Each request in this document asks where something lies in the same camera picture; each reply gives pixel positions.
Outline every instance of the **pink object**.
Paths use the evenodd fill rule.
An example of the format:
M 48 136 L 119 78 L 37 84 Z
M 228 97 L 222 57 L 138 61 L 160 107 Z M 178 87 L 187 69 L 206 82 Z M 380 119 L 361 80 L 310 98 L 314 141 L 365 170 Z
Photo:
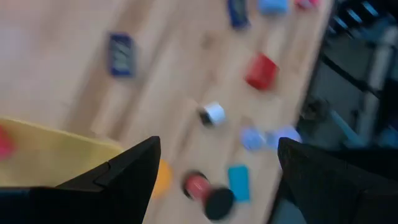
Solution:
M 14 145 L 8 133 L 0 126 L 0 161 L 9 158 L 13 150 Z
M 312 9 L 318 6 L 319 0 L 295 0 L 295 3 L 302 9 Z
M 209 181 L 200 175 L 189 177 L 185 188 L 193 199 L 201 200 L 203 204 L 211 192 Z

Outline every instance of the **dark blue block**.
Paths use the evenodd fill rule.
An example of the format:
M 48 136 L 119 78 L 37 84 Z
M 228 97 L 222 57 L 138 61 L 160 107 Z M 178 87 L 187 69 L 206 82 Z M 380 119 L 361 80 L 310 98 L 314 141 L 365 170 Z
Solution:
M 109 38 L 109 70 L 115 77 L 134 76 L 134 43 L 128 34 L 113 33 Z
M 242 29 L 249 25 L 246 0 L 228 0 L 228 12 L 234 29 Z

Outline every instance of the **blue rectangular block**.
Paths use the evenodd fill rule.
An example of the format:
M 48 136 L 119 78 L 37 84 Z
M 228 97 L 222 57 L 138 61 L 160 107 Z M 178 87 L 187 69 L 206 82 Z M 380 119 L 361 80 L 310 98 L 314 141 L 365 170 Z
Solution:
M 228 169 L 229 187 L 237 202 L 250 202 L 249 170 L 245 165 L 235 165 Z
M 109 70 L 115 77 L 134 76 L 134 44 L 128 34 L 110 35 Z
M 228 13 L 234 29 L 242 29 L 249 25 L 246 0 L 228 0 Z
M 264 15 L 286 13 L 289 2 L 288 0 L 258 0 L 258 9 Z

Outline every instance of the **yellow tray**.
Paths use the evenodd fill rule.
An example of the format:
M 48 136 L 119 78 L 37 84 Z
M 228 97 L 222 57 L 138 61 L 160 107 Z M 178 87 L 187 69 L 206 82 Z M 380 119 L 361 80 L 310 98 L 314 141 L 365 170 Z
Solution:
M 54 187 L 112 159 L 123 150 L 65 131 L 0 118 L 15 151 L 0 161 L 0 186 Z

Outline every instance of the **red block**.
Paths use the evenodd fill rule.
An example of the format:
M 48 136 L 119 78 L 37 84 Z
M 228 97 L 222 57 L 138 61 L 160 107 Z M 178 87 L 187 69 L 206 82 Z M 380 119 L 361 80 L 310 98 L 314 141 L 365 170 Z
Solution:
M 246 76 L 246 82 L 258 90 L 266 90 L 274 81 L 278 69 L 273 61 L 259 53 Z

